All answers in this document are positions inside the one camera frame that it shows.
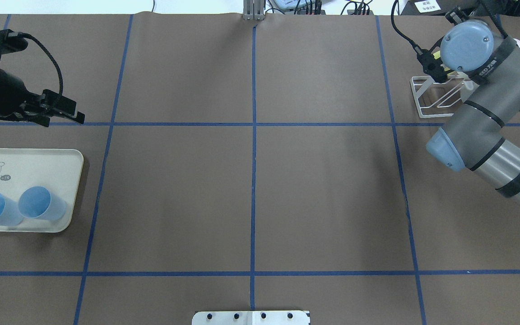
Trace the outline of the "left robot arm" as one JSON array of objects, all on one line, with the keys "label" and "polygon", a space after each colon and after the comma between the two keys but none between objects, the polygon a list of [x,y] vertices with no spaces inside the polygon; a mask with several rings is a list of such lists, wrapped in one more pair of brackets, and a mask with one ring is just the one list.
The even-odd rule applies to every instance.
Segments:
[{"label": "left robot arm", "polygon": [[45,89],[41,94],[28,91],[24,82],[0,68],[0,121],[35,123],[49,127],[52,117],[84,124],[85,114],[78,111],[76,101],[63,95],[64,81],[60,66],[49,50],[33,35],[15,32],[11,29],[0,30],[0,60],[4,54],[18,53],[27,49],[33,41],[50,59],[59,81],[59,91]]}]

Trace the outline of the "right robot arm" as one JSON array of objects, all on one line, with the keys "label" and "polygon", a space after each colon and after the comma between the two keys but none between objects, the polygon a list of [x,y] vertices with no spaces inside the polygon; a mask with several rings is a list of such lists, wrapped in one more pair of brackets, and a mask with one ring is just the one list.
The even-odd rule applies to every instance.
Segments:
[{"label": "right robot arm", "polygon": [[477,88],[427,142],[427,152],[453,171],[469,169],[520,203],[520,148],[500,133],[520,112],[520,47],[470,19],[442,37],[440,57]]}]

